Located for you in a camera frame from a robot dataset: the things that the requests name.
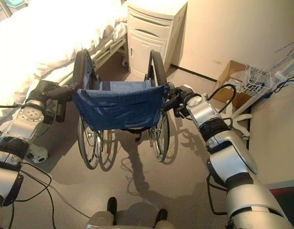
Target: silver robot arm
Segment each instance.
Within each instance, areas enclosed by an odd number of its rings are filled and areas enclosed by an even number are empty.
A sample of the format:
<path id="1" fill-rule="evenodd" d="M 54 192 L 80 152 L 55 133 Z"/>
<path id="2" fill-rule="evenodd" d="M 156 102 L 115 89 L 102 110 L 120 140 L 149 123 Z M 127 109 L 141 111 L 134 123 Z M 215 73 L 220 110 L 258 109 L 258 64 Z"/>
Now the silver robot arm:
<path id="1" fill-rule="evenodd" d="M 58 100 L 56 121 L 63 122 L 66 102 L 71 100 L 77 89 L 77 83 L 59 87 L 53 82 L 40 81 L 19 110 L 17 118 L 0 136 L 0 228 L 2 207 L 13 203 L 18 196 L 23 182 L 19 171 L 40 123 L 44 122 L 46 101 Z M 51 123 L 52 119 L 49 116 L 46 121 Z"/>
<path id="2" fill-rule="evenodd" d="M 210 153 L 207 167 L 215 182 L 226 187 L 228 229 L 292 229 L 272 193 L 256 177 L 257 166 L 242 140 L 220 114 L 201 96 L 185 86 L 168 83 L 170 101 L 164 111 L 190 116 Z"/>

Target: white blanket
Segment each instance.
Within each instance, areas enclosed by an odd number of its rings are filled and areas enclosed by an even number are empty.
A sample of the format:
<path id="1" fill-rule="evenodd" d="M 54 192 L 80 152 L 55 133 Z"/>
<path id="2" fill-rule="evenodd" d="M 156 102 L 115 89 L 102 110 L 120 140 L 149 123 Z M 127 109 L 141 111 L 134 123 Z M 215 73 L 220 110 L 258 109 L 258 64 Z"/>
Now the white blanket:
<path id="1" fill-rule="evenodd" d="M 0 23 L 0 105 L 22 102 L 34 79 L 93 50 L 119 21 L 120 0 L 31 0 Z M 0 118 L 9 113 L 0 109 Z"/>

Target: bedside cabinet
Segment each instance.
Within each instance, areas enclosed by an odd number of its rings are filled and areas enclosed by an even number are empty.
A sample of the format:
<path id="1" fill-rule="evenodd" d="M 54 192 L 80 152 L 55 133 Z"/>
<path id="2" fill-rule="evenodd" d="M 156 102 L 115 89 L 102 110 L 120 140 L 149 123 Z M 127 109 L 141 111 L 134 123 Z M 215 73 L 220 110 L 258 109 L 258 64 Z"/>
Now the bedside cabinet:
<path id="1" fill-rule="evenodd" d="M 128 0 L 131 73 L 144 80 L 150 51 L 161 53 L 168 71 L 186 12 L 187 0 Z"/>

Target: beige wall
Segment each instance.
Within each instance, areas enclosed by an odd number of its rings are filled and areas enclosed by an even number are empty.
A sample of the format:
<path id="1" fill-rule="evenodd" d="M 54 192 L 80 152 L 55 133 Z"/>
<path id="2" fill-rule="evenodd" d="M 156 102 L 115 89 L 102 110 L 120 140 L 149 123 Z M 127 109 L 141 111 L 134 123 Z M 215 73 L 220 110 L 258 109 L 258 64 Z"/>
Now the beige wall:
<path id="1" fill-rule="evenodd" d="M 294 186 L 294 85 L 252 109 L 250 153 L 270 188 Z"/>
<path id="2" fill-rule="evenodd" d="M 294 41 L 294 0 L 188 0 L 173 64 L 218 79 L 230 60 L 265 66 Z"/>

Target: wheelchair seat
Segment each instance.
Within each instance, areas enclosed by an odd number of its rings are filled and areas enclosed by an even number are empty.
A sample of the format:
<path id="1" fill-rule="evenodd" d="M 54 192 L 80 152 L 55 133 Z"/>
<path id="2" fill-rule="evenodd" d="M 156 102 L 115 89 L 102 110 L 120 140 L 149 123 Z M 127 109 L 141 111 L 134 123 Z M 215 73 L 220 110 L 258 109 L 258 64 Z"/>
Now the wheelchair seat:
<path id="1" fill-rule="evenodd" d="M 167 85 L 143 82 L 96 81 L 93 90 L 79 89 L 73 101 L 93 130 L 156 126 Z"/>

